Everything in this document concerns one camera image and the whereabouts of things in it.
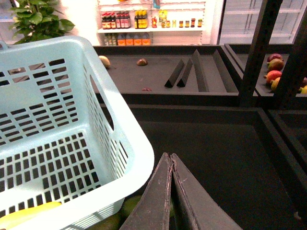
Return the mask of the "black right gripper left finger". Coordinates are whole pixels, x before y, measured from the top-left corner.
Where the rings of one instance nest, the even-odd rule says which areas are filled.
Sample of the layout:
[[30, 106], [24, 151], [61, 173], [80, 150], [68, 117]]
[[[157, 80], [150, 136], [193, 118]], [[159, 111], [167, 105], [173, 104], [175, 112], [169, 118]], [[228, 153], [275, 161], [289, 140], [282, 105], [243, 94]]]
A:
[[172, 163], [163, 153], [145, 191], [121, 230], [169, 229], [171, 203]]

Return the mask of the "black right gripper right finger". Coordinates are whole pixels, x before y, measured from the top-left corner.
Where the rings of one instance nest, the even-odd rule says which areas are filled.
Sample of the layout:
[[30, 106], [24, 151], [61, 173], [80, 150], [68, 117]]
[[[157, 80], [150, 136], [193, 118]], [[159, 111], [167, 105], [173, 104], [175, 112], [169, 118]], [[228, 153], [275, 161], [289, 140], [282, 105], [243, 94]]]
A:
[[177, 230], [242, 229], [207, 193], [176, 154], [172, 162], [172, 192]]

